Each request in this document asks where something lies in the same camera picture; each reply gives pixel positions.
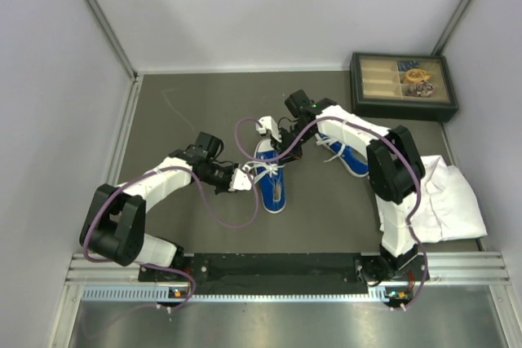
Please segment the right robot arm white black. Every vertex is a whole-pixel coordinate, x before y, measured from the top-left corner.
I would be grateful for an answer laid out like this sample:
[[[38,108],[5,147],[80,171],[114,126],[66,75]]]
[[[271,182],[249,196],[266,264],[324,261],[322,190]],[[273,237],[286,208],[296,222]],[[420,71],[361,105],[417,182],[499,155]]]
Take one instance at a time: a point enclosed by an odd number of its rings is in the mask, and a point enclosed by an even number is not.
[[[288,130],[278,126],[271,135],[279,163],[298,160],[303,155],[303,144],[315,135],[324,135],[326,142],[341,145],[340,152],[350,147],[365,158],[370,186],[386,206],[398,210],[408,196],[416,196],[412,207],[396,214],[407,227],[409,238],[402,244],[380,245],[383,274],[393,280],[401,278],[409,271],[421,243],[411,222],[421,205],[421,180],[425,175],[409,130],[403,126],[393,129],[375,126],[331,99],[315,102],[303,90],[291,94],[285,100],[285,106],[293,116],[294,124]]]

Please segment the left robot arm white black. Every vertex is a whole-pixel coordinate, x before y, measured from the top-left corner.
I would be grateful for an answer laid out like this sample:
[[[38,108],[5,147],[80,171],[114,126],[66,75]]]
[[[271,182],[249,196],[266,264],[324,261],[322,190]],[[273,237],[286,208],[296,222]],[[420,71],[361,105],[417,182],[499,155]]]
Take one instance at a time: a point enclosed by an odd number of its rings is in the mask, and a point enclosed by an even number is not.
[[[138,178],[117,186],[99,186],[79,237],[86,258],[123,267],[153,264],[166,279],[178,279],[185,268],[183,249],[146,234],[147,213],[171,193],[193,183],[211,185],[217,194],[250,189],[239,164],[217,161],[223,148],[221,139],[201,132],[195,143],[175,150]]]

